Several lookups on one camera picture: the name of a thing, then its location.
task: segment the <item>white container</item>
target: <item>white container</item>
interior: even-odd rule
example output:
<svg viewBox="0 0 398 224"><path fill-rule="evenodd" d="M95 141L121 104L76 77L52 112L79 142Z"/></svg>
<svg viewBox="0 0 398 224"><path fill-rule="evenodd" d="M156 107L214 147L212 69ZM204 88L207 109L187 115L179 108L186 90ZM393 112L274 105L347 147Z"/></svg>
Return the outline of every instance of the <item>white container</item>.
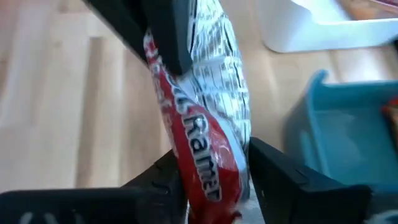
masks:
<svg viewBox="0 0 398 224"><path fill-rule="evenodd" d="M398 36L398 18L351 20L337 0L254 0L262 39L276 52L371 47Z"/></svg>

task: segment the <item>blue container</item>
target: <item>blue container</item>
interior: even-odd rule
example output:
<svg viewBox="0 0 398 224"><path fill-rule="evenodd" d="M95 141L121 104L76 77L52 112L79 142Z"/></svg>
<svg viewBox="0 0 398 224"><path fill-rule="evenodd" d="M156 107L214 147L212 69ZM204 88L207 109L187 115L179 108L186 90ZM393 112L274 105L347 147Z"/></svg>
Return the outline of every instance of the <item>blue container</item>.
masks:
<svg viewBox="0 0 398 224"><path fill-rule="evenodd" d="M344 184L398 184L398 153L381 108L398 82L326 85L326 71L284 126L284 151Z"/></svg>

